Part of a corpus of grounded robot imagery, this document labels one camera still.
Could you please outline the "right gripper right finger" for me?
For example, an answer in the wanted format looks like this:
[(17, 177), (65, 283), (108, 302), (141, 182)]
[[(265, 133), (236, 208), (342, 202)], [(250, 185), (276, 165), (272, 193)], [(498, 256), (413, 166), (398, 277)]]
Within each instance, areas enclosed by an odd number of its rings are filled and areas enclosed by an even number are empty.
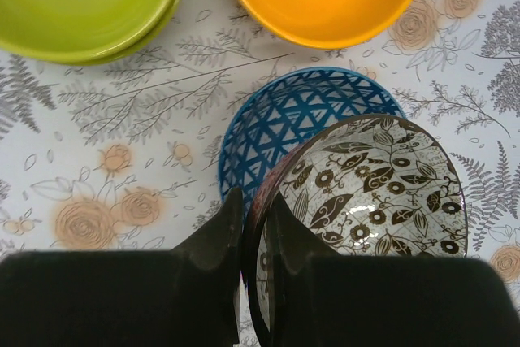
[(505, 285), (468, 258), (348, 256), (282, 197), (267, 214), (272, 346), (516, 346)]

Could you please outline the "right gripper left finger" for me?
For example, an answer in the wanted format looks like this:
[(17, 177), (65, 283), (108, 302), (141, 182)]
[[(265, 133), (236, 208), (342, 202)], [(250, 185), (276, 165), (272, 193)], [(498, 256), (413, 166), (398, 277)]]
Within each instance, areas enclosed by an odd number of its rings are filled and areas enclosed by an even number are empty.
[(243, 197), (169, 250), (24, 251), (1, 262), (4, 346), (232, 346)]

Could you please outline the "red floral pattern bowl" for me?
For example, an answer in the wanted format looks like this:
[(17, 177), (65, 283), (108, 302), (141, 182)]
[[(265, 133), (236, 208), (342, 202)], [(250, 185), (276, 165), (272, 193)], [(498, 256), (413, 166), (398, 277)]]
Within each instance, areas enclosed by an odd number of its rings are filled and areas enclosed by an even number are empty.
[(438, 141), (397, 116), (349, 117), (284, 156), (249, 208), (243, 272), (261, 340), (270, 319), (267, 210), (277, 196), (339, 254), (466, 256), (462, 185)]

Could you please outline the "red diamond pattern bowl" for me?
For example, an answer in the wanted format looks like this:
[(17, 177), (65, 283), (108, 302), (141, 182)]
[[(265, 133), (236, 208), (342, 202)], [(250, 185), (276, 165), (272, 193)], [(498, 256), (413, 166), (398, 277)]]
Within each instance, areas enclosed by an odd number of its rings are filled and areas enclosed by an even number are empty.
[(221, 197), (238, 187), (247, 206), (271, 169), (291, 150), (352, 115), (405, 117), (380, 84), (341, 67), (307, 67), (261, 87), (237, 111), (221, 145)]

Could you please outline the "lime green bowl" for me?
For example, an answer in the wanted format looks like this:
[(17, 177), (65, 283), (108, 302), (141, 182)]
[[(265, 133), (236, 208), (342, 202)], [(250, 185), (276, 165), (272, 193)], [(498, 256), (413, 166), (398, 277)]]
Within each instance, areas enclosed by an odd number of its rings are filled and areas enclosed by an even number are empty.
[(162, 14), (161, 19), (153, 26), (153, 28), (143, 36), (138, 42), (130, 45), (129, 47), (115, 53), (110, 54), (100, 59), (89, 60), (85, 62), (73, 63), (74, 66), (93, 66), (93, 65), (101, 65), (105, 63), (114, 62), (116, 60), (120, 60), (132, 54), (135, 54), (138, 50), (143, 49), (147, 46), (170, 22), (171, 18), (174, 16), (176, 9), (180, 4), (180, 0), (171, 0), (169, 7)]
[(1, 47), (56, 63), (118, 53), (147, 35), (172, 0), (1, 0)]

